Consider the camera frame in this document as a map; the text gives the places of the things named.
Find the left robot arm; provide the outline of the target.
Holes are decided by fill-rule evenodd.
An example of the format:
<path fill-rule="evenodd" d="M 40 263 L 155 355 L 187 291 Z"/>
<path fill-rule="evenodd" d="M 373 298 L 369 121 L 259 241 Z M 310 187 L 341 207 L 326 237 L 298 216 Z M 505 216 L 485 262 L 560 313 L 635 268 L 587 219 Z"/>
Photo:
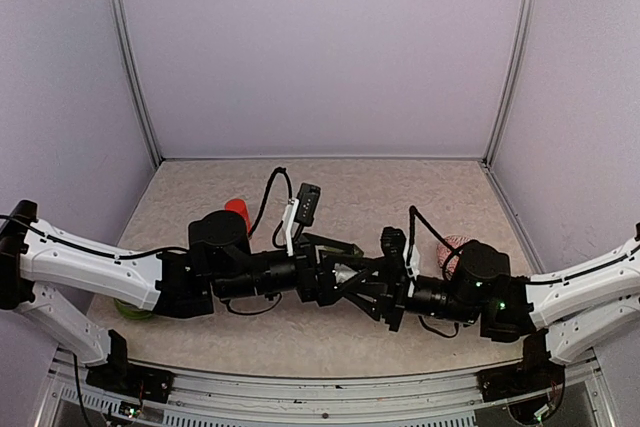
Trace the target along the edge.
<path fill-rule="evenodd" d="M 367 259 L 354 244 L 299 236 L 285 247 L 254 253 L 251 229 L 237 212 L 214 211 L 188 226 L 188 245 L 126 251 L 67 235 L 21 201 L 1 227 L 1 307 L 39 322 L 90 370 L 115 389 L 140 381 L 127 342 L 89 321 L 49 289 L 64 284 L 108 296 L 154 315 L 190 319 L 210 315 L 215 301 L 273 299 L 293 290 L 303 302 L 329 306 L 346 298 L 372 317 L 388 289 L 384 261 Z"/>

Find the green weekly pill organizer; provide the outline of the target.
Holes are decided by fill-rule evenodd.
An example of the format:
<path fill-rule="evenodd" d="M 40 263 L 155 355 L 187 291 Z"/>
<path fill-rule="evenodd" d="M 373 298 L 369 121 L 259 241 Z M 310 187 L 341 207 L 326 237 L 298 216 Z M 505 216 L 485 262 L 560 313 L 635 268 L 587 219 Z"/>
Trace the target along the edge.
<path fill-rule="evenodd" d="M 360 247 L 355 244 L 345 244 L 345 245 L 325 245 L 323 249 L 327 252 L 342 254 L 342 255 L 350 255 L 354 257 L 363 257 L 364 252 Z"/>

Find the small clear white-capped bottle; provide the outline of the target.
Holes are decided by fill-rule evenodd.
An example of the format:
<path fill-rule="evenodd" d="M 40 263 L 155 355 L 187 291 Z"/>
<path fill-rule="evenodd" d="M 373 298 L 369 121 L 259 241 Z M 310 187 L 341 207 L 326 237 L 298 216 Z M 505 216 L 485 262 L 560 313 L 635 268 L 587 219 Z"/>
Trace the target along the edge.
<path fill-rule="evenodd" d="M 337 284 L 343 284 L 347 282 L 357 273 L 357 270 L 354 270 L 345 264 L 337 264 L 333 269 L 333 274 Z"/>

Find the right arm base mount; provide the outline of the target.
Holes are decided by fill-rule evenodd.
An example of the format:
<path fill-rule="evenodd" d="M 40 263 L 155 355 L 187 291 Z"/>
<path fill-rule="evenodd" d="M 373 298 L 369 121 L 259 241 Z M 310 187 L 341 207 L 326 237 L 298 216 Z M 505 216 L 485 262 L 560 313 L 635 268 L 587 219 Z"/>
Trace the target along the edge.
<path fill-rule="evenodd" d="M 483 369 L 476 374 L 485 403 L 535 393 L 561 385 L 565 367 L 553 363 L 525 368 L 520 363 Z"/>

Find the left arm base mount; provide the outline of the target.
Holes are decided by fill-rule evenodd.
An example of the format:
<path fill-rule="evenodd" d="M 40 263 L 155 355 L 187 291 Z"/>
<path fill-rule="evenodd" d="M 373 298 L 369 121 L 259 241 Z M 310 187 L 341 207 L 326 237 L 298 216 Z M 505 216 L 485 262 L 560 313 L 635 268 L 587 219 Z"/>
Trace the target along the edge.
<path fill-rule="evenodd" d="M 174 374 L 168 370 L 127 363 L 124 367 L 105 364 L 90 367 L 86 383 L 102 390 L 141 401 L 166 404 Z"/>

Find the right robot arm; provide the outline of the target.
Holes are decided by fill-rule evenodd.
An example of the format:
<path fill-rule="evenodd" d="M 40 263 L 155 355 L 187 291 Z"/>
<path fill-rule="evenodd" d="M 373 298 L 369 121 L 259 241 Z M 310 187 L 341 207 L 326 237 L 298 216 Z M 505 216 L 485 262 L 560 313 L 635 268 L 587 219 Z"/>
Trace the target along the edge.
<path fill-rule="evenodd" d="M 539 340 L 513 366 L 511 380 L 523 391 L 535 389 L 551 371 L 550 361 L 572 363 L 639 317 L 639 239 L 613 251 L 550 274 L 514 276 L 508 255 L 472 240 L 459 250 L 448 279 L 420 275 L 420 256 L 407 240 L 399 251 L 379 259 L 340 261 L 331 278 L 334 293 L 349 299 L 375 320 L 395 329 L 404 313 L 457 326 L 479 324 L 494 342 Z"/>

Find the red pill bottle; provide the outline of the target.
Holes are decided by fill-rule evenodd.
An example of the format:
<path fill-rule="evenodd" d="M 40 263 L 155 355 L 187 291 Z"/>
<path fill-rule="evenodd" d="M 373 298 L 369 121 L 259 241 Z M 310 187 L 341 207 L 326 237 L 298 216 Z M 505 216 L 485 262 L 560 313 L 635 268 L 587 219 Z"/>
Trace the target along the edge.
<path fill-rule="evenodd" d="M 231 211 L 231 212 L 235 212 L 235 213 L 239 214 L 244 220 L 247 232 L 250 232 L 250 230 L 251 230 L 251 220 L 250 220 L 248 206 L 247 206 L 247 204 L 246 204 L 244 199 L 242 199 L 242 198 L 230 199 L 229 201 L 227 201 L 225 203 L 224 208 L 227 211 Z"/>

